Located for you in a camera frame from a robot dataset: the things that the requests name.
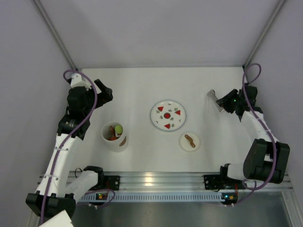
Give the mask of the metal tongs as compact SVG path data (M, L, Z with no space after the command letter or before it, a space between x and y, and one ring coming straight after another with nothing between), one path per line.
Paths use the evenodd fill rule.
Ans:
M216 94L215 94L215 91L214 91L213 89L209 90L209 91L207 92L207 96L212 100L212 102L214 103L214 105L215 105L215 107L218 109L218 111L219 111L220 113L223 113L223 112L224 112L224 109L223 109L221 106L219 106L219 105L217 104L217 102L216 102L216 101L218 101L218 98L217 98L217 96L216 96Z

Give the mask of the brown chicken drumstick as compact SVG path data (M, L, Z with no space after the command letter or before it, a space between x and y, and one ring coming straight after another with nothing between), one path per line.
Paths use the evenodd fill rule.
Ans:
M109 130L110 130L110 137L115 137L115 129L114 129L114 127L110 126Z

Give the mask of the sushi roll with red centre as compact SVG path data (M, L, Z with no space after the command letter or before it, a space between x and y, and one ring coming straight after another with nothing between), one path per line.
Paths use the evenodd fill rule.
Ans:
M122 136L122 134L120 133L120 134L118 134L118 133L116 133L115 134L115 137L118 139L118 138L120 138Z

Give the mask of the white container lid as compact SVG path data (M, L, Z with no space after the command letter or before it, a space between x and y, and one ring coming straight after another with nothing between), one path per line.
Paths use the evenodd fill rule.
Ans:
M179 145L185 152L195 152L200 147L200 138L191 132L180 136Z

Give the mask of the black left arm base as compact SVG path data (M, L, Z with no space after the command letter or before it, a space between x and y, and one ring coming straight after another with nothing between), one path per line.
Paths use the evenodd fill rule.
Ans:
M120 176L119 175L105 175L101 180L101 189L111 189L119 191Z

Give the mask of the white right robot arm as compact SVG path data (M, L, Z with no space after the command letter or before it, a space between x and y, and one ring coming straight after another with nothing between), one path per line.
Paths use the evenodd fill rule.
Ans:
M227 179L280 184L285 176L290 147L279 142L268 128L263 111L256 106L257 94L258 89L246 83L243 89L233 89L216 101L226 112L238 116L252 142L242 163L225 164L220 171Z

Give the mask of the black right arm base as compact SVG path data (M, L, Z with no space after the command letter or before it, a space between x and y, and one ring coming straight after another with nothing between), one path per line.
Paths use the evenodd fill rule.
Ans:
M239 190L245 189L242 181L231 179L222 175L204 175L204 184L206 190L219 191L219 190Z

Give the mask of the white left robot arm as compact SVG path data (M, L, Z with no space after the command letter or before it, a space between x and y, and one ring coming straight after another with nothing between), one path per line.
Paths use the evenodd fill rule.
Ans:
M76 180L67 184L74 155L90 126L89 113L92 108L99 108L113 99L112 89L99 79L94 83L101 91L99 94L95 94L93 86L76 86L69 90L68 106L58 124L47 171L36 192L27 195L26 204L42 220L63 210L72 217L85 193L109 188L103 169L97 166L87 166Z

